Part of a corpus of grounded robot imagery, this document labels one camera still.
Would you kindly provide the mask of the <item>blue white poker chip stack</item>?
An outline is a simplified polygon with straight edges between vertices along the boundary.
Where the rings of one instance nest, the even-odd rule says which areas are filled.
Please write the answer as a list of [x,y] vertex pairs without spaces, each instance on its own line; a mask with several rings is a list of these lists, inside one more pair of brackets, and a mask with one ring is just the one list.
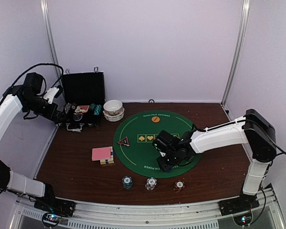
[[150,177],[147,179],[146,184],[145,184],[145,188],[149,191],[155,189],[157,185],[157,179],[154,177]]

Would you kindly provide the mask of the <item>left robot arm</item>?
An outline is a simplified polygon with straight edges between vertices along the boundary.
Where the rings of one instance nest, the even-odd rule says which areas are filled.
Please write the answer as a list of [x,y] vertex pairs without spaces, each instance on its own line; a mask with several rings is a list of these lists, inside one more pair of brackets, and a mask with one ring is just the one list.
[[[39,92],[24,84],[10,87],[6,91],[0,104],[0,142],[15,116],[21,111],[33,111],[56,124],[64,118],[63,112],[58,110],[57,104],[53,102],[53,99],[61,94],[62,87],[52,87],[42,97],[38,96]],[[14,194],[32,196],[49,212],[59,208],[52,185],[16,173],[0,160],[0,192],[6,190]]]

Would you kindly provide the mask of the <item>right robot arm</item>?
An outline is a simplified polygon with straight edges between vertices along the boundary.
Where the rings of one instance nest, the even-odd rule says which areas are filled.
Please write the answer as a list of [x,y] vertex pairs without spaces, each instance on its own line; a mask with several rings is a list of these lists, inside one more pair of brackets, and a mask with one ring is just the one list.
[[260,113],[249,109],[242,117],[210,128],[193,125],[181,138],[163,130],[153,140],[153,147],[160,153],[157,162],[163,171],[205,151],[238,144],[249,144],[252,151],[242,193],[235,199],[235,207],[243,211],[255,201],[266,170],[277,154],[275,129]]

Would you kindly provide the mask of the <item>red triangular all-in button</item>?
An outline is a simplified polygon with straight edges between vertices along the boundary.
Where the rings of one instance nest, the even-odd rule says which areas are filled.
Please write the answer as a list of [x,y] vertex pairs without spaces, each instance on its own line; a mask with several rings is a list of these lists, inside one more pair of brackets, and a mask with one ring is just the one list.
[[118,145],[121,145],[121,146],[127,146],[127,147],[130,146],[129,139],[128,139],[127,136],[124,137],[123,139],[119,140],[119,141],[117,142],[117,144],[118,144]]

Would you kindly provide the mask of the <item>orange round blind button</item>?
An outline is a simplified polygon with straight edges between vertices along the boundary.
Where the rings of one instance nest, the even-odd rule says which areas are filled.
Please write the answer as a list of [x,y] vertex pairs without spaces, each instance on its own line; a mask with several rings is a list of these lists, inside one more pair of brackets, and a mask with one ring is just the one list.
[[153,116],[153,117],[152,117],[152,122],[154,122],[154,123],[160,122],[160,117],[158,117],[158,116]]

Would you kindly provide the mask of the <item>brown poker chip stack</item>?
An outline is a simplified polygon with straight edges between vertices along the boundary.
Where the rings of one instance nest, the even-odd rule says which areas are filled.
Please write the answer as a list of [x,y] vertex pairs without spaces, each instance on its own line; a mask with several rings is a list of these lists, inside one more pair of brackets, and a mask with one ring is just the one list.
[[180,192],[185,188],[185,183],[181,180],[178,180],[174,184],[174,191],[175,192]]

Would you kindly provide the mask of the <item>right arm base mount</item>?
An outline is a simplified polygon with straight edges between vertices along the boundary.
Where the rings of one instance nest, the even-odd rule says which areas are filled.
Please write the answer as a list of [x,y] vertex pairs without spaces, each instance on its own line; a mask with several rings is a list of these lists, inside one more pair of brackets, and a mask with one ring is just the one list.
[[222,216],[248,211],[260,206],[256,199],[240,197],[219,201],[218,205]]

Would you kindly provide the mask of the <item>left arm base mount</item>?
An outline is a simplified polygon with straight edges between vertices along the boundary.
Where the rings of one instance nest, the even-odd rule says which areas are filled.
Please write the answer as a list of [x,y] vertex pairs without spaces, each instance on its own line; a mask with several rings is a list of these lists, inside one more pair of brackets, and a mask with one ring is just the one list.
[[57,199],[54,203],[44,202],[40,199],[36,199],[34,207],[46,212],[52,212],[62,217],[72,217],[76,203],[69,200]]

